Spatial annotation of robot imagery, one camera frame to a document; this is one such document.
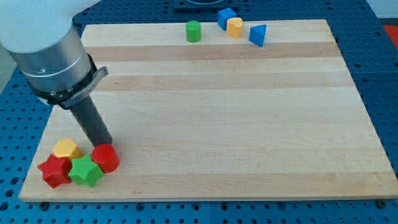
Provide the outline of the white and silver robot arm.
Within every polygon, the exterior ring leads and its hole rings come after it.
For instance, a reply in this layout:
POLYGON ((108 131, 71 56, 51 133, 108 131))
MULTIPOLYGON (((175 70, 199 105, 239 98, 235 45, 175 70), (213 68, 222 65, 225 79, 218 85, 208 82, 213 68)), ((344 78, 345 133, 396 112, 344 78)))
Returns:
POLYGON ((87 54, 73 18, 100 0, 1 0, 1 44, 48 105, 91 105, 90 93, 107 74, 87 54))

